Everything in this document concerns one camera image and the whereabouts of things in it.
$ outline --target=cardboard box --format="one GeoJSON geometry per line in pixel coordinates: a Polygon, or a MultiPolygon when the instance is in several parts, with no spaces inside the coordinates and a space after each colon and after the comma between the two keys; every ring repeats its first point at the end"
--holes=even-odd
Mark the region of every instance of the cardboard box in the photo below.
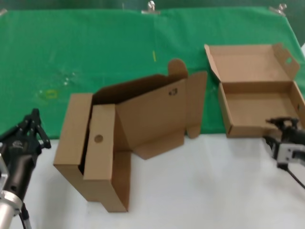
{"type": "Polygon", "coordinates": [[[188,77],[176,59],[168,73],[71,95],[54,166],[87,201],[127,211],[131,152],[148,159],[200,134],[206,72],[188,77]]]}
{"type": "Polygon", "coordinates": [[[219,79],[219,103],[228,137],[276,134],[266,119],[298,117],[305,126],[305,104],[294,82],[300,65],[282,44],[205,45],[219,79]]]}

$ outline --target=black cable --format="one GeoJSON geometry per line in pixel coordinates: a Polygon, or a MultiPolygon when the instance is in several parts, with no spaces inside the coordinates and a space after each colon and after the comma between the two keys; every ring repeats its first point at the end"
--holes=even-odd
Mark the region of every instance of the black cable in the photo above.
{"type": "Polygon", "coordinates": [[[293,172],[291,172],[288,168],[286,170],[291,176],[292,178],[300,185],[302,186],[302,188],[305,189],[305,185],[293,174],[293,172]]]}
{"type": "Polygon", "coordinates": [[[21,219],[21,223],[22,223],[23,229],[26,229],[21,213],[19,213],[19,217],[21,219]]]}
{"type": "Polygon", "coordinates": [[[30,218],[29,212],[28,212],[27,208],[25,207],[25,203],[22,204],[21,216],[24,221],[26,221],[30,218]]]}

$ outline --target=green cloth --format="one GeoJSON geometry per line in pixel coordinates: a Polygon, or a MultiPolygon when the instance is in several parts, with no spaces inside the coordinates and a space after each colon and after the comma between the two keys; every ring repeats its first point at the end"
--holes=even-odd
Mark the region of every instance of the green cloth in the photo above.
{"type": "Polygon", "coordinates": [[[202,133],[224,133],[203,45],[277,42],[301,64],[304,94],[299,44],[287,19],[267,8],[9,11],[0,17],[0,133],[37,107],[47,134],[58,138],[71,93],[167,73],[172,58],[190,73],[209,72],[202,133]]]}

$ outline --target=metal clip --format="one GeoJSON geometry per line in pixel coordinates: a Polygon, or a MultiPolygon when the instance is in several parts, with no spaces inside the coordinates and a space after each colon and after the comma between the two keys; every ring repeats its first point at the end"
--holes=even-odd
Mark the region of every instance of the metal clip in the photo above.
{"type": "Polygon", "coordinates": [[[2,16],[3,14],[6,14],[8,11],[6,9],[2,9],[0,10],[0,16],[2,16]]]}
{"type": "Polygon", "coordinates": [[[269,7],[269,10],[273,11],[274,13],[280,14],[282,16],[286,16],[286,14],[284,13],[284,10],[287,8],[286,4],[280,4],[278,6],[278,9],[273,8],[273,7],[269,7]]]}
{"type": "Polygon", "coordinates": [[[147,4],[147,10],[143,10],[142,13],[160,14],[160,11],[155,11],[156,4],[153,1],[149,1],[147,4]]]}

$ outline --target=white table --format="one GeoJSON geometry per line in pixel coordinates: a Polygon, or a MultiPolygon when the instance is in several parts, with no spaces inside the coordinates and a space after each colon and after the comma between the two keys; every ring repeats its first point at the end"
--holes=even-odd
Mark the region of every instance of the white table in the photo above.
{"type": "MultiPolygon", "coordinates": [[[[149,160],[132,156],[129,213],[87,202],[44,150],[25,198],[33,229],[304,229],[305,190],[262,139],[201,135],[149,160]]],[[[305,168],[290,166],[303,182],[305,168]]],[[[12,229],[21,229],[18,217],[12,229]]]]}

